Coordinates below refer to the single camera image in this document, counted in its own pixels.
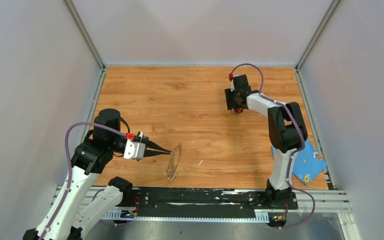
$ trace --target purple cable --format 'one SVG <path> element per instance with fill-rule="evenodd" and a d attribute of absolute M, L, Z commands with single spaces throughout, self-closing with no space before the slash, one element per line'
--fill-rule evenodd
<path fill-rule="evenodd" d="M 287 115 L 289 116 L 290 120 L 292 121 L 293 126 L 295 127 L 296 132 L 298 133 L 299 139 L 300 139 L 301 142 L 302 142 L 302 146 L 301 146 L 300 148 L 298 148 L 298 149 L 295 149 L 295 150 L 291 153 L 291 155 L 290 155 L 290 157 L 289 157 L 289 161 L 288 161 L 288 163 L 287 163 L 287 171 L 286 171 L 286 183 L 287 183 L 287 185 L 288 185 L 291 189 L 293 189 L 293 190 L 295 190 L 295 191 L 299 191 L 299 192 L 304 193 L 304 194 L 307 194 L 307 195 L 311 198 L 311 201 L 312 201 L 312 209 L 311 209 L 311 212 L 310 212 L 310 214 L 307 216 L 306 219 L 302 220 L 302 221 L 299 222 L 299 223 L 295 223 L 295 224 L 292 224 L 292 225 L 289 225 L 289 226 L 284 226 L 284 227 L 273 227 L 273 228 L 274 228 L 274 229 L 278 229 L 278 230 L 280 230 L 280 229 L 290 229 L 290 228 L 298 227 L 298 226 L 304 224 L 305 222 L 307 222 L 307 221 L 313 216 L 314 211 L 316 210 L 316 201 L 315 201 L 314 197 L 313 197 L 309 192 L 307 192 L 307 191 L 305 191 L 305 190 L 303 190 L 303 189 L 299 189 L 299 188 L 296 188 L 296 187 L 292 186 L 292 184 L 289 182 L 289 181 L 290 181 L 289 176 L 290 176 L 290 174 L 291 174 L 292 156 L 293 156 L 294 154 L 296 154 L 297 152 L 303 150 L 303 149 L 306 147 L 306 141 L 304 140 L 304 136 L 303 136 L 303 134 L 302 134 L 300 128 L 298 127 L 298 124 L 297 124 L 297 122 L 295 121 L 294 116 L 292 116 L 291 111 L 288 109 L 288 107 L 287 107 L 285 104 L 283 104 L 283 103 L 281 103 L 281 102 L 278 102 L 278 101 L 276 101 L 276 100 L 274 100 L 274 99 L 272 99 L 272 98 L 270 98 L 270 97 L 268 97 L 268 96 L 265 96 L 265 95 L 263 94 L 262 90 L 263 90 L 264 75 L 263 75 L 263 72 L 261 71 L 261 69 L 260 69 L 259 67 L 255 66 L 255 65 L 253 65 L 253 64 L 251 64 L 251 63 L 242 63 L 242 64 L 239 64 L 238 66 L 236 66 L 235 68 L 233 68 L 233 70 L 231 71 L 231 74 L 233 74 L 233 72 L 234 72 L 237 68 L 239 68 L 240 66 L 244 66 L 244 65 L 248 65 L 248 66 L 254 67 L 255 69 L 257 69 L 257 70 L 259 71 L 259 73 L 261 74 L 261 85 L 260 85 L 260 87 L 259 87 L 259 95 L 260 95 L 260 97 L 263 98 L 263 99 L 265 99 L 265 100 L 268 100 L 268 101 L 270 101 L 270 102 L 272 102 L 272 103 L 274 103 L 274 104 L 280 105 L 280 106 L 282 106 L 282 107 L 285 109 Z"/>
<path fill-rule="evenodd" d="M 92 201 L 95 200 L 95 198 L 97 197 L 97 195 L 98 195 L 100 192 L 102 192 L 103 190 L 104 190 L 104 189 L 100 189 L 100 190 L 98 190 L 98 191 L 95 193 L 95 195 L 93 195 Z M 99 220 L 98 223 L 103 224 L 103 225 L 106 225 L 106 226 L 111 226 L 111 227 L 121 227 L 121 226 L 125 226 L 125 225 L 129 224 L 130 222 L 127 222 L 127 223 L 113 223 L 113 224 L 111 224 L 111 223 L 109 223 L 109 222 L 105 222 L 105 221 Z"/>
<path fill-rule="evenodd" d="M 67 156 L 67 162 L 68 162 L 68 179 L 67 179 L 67 187 L 62 195 L 61 201 L 59 201 L 58 206 L 56 207 L 55 211 L 53 212 L 52 216 L 50 217 L 49 221 L 47 222 L 42 234 L 40 235 L 38 240 L 43 240 L 45 235 L 46 235 L 46 229 L 50 228 L 52 223 L 54 222 L 55 218 L 57 217 L 58 212 L 60 212 L 61 207 L 63 206 L 64 202 L 66 201 L 67 195 L 69 194 L 70 187 L 72 185 L 72 178 L 73 178 L 73 170 L 72 170 L 72 163 L 71 163 L 71 157 L 70 157 L 70 150 L 69 150 L 69 136 L 70 132 L 75 128 L 76 126 L 79 125 L 89 125 L 89 126 L 94 126 L 96 128 L 101 128 L 105 129 L 107 131 L 110 131 L 112 133 L 115 133 L 117 135 L 120 135 L 122 137 L 125 137 L 126 134 L 117 131 L 111 127 L 107 127 L 105 125 L 97 124 L 94 122 L 88 122 L 88 121 L 81 121 L 81 122 L 76 122 L 73 125 L 71 125 L 68 129 L 67 132 L 65 133 L 65 139 L 64 139 L 64 144 L 65 144 L 65 155 Z"/>

